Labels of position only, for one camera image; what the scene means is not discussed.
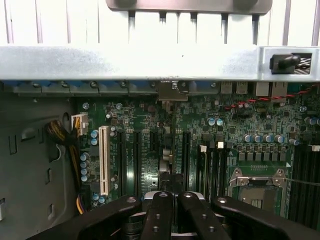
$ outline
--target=gray metal panel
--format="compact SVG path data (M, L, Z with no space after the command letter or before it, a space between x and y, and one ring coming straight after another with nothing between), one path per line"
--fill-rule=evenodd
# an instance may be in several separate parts
M318 81L318 47L231 44L0 46L3 80ZM311 53L310 75L271 75L273 54Z
M45 136L42 143L44 125L53 119L62 120L65 112L71 113L65 98L36 102L30 97L0 93L0 199L5 198L6 208L0 221L0 239L24 240L74 216L70 162L63 148L60 159L49 162ZM22 141L24 136L30 139ZM51 182L46 184L48 169ZM54 209L51 216L50 205Z
M273 0L106 0L109 8L120 11L166 11L230 14L266 14Z

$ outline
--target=green circuit board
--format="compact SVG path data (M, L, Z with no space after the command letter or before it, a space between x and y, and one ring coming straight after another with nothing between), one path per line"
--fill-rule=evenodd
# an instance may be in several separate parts
M291 182L287 181L285 189L274 185L267 186L237 186L230 191L229 183L236 169L240 169L243 176L272 177L280 169L285 178L292 177L294 145L290 140L304 143L312 141L310 136L315 136L319 131L317 124L309 124L306 118L315 116L320 110L314 95L303 98L297 97L278 102L257 102L255 104L243 104L231 110L230 106L237 102L245 101L248 96L233 95L210 95L190 96L188 101L167 102L157 101L155 96L148 97L92 97L78 99L78 112L87 113L89 119L88 135L80 138L81 152L88 153L90 157L89 177L84 184L91 186L93 195L99 195L99 142L92 145L90 133L100 126L114 126L115 136L110 137L110 178L112 178L111 190L108 196L100 196L104 200L92 200L92 207L115 200L120 194L136 194L140 188L140 194L159 189L159 161L163 157L162 146L165 145L165 134L172 134L172 146L170 156L172 165L170 171L183 174L184 158L184 134L188 133L190 142L189 151L189 181L188 190L202 192L199 179L199 165L207 155L199 154L199 146L214 142L223 142L226 155L225 173L217 171L218 176L224 178L225 185L218 184L217 191L241 200L243 196L252 193L252 189L258 194L263 188L269 196L273 196L273 211L275 214L288 216L290 204ZM152 146L150 132L157 133L157 143ZM119 145L119 134L123 140ZM136 169L135 162L135 134L139 134L139 158L140 158L140 181L135 185ZM260 136L260 142L254 141L254 136ZM271 142L264 141L265 136L271 137ZM277 136L283 138L283 142L276 141ZM124 148L125 155L125 190L119 191L119 148ZM214 156L210 156L209 175L215 174L212 169ZM211 193L211 187L207 189L207 195ZM252 204L259 207L259 202L254 197Z

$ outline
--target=black latch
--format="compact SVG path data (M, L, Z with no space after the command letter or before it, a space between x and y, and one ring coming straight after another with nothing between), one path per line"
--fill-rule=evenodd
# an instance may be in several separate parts
M270 59L269 68L272 74L294 74L295 66L301 61L299 55L274 54Z

